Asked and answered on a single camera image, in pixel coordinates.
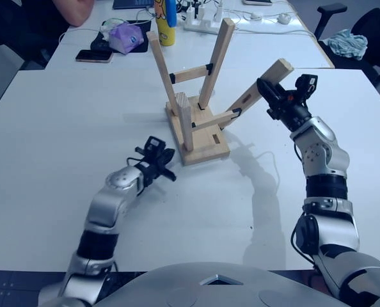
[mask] smartphone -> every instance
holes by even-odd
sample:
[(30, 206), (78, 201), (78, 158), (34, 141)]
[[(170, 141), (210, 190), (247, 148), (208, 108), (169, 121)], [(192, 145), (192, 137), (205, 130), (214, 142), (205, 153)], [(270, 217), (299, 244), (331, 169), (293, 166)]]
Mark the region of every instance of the smartphone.
[(75, 60), (78, 62), (109, 63), (112, 55), (112, 51), (81, 50)]
[(242, 2), (251, 5), (273, 5), (271, 0), (242, 0)]

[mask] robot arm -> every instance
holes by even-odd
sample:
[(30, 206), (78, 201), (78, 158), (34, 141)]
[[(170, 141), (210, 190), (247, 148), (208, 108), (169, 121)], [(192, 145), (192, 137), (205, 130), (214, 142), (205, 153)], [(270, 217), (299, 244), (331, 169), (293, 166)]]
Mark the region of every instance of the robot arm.
[(150, 137), (145, 149), (136, 147), (144, 158), (106, 178), (104, 187), (91, 202), (79, 247), (72, 255), (59, 296), (75, 297), (93, 305), (106, 295), (107, 274), (115, 262), (113, 252), (119, 236), (116, 222), (154, 179), (160, 175), (176, 179), (165, 168), (174, 150), (165, 147), (165, 142)]
[(306, 199), (292, 234), (296, 233), (297, 251), (311, 257), (304, 256), (322, 273), (337, 299), (351, 306), (380, 306), (380, 261), (358, 252), (358, 230), (347, 199), (348, 153), (306, 105), (317, 76), (302, 75), (296, 81), (297, 90), (286, 91), (262, 79), (257, 86), (268, 101), (267, 112), (291, 131), (294, 146), (301, 152)]

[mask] power strip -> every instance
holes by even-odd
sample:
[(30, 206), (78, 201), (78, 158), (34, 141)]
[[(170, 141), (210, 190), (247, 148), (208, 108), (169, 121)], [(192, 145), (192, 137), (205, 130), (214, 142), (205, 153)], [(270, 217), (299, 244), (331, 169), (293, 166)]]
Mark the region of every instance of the power strip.
[(220, 7), (216, 12), (214, 20), (203, 19), (204, 7), (198, 8), (198, 18), (194, 19), (194, 8), (189, 7), (186, 11), (186, 21), (184, 22), (184, 29), (194, 32), (218, 34), (220, 30), (221, 21), (223, 20), (223, 8)]

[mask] white desk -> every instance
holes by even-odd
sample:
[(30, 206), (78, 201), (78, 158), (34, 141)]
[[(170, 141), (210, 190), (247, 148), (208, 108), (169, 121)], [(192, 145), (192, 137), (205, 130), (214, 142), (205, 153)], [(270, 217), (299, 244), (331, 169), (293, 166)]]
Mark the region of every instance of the white desk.
[[(112, 10), (113, 0), (96, 1), (89, 19), (80, 27), (83, 29), (99, 29), (104, 20), (118, 17), (126, 20), (135, 20), (138, 10)], [(247, 12), (261, 11), (266, 15), (282, 12), (291, 12), (293, 9), (287, 3), (275, 3), (272, 6), (244, 5), (241, 0), (225, 1), (225, 8), (244, 10)], [(215, 7), (207, 5), (207, 13), (213, 14)], [(255, 31), (283, 32), (295, 29), (304, 29), (302, 23), (293, 17), (288, 26), (276, 22), (276, 16), (268, 17), (263, 22), (247, 22), (240, 20), (234, 13), (225, 13), (233, 18), (237, 27)], [(149, 19), (146, 12), (139, 15), (140, 19)], [(155, 20), (152, 21), (152, 31), (157, 32)], [(47, 65), (50, 69), (146, 69), (155, 65), (152, 51), (146, 53), (114, 54), (110, 64), (80, 63), (75, 61), (81, 49), (89, 49), (97, 33), (94, 31), (73, 31), (63, 37), (59, 47)], [(191, 67), (209, 63), (211, 53), (216, 42), (216, 35), (195, 33), (183, 30), (179, 21), (176, 28), (176, 42), (173, 46), (163, 47), (164, 57), (170, 72), (176, 72)], [(266, 69), (278, 58), (288, 58), (298, 68), (330, 68), (328, 61), (321, 53), (319, 46), (306, 33), (294, 35), (258, 35), (236, 32), (228, 48), (223, 68), (250, 67), (256, 70)]]
[[(222, 70), (212, 110), (226, 109), (261, 73)], [(355, 70), (296, 70), (282, 84), (292, 88), (302, 73), (319, 76), (310, 111), (351, 156), (360, 250), (380, 259), (380, 96)], [(107, 174), (149, 135), (176, 148), (157, 70), (141, 81), (118, 70), (17, 74), (0, 101), (1, 270), (66, 270)], [(192, 95), (201, 81), (178, 85)], [(157, 179), (118, 225), (121, 271), (190, 261), (310, 268), (289, 244), (305, 198), (301, 164), (266, 109), (260, 101), (225, 129), (228, 159), (183, 167), (176, 154), (177, 181)]]

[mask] laptop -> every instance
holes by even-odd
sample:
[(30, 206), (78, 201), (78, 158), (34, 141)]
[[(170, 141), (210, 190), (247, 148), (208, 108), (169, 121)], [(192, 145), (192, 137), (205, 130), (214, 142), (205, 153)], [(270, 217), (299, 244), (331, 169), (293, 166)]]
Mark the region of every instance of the laptop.
[(153, 0), (113, 0), (114, 10), (153, 7)]

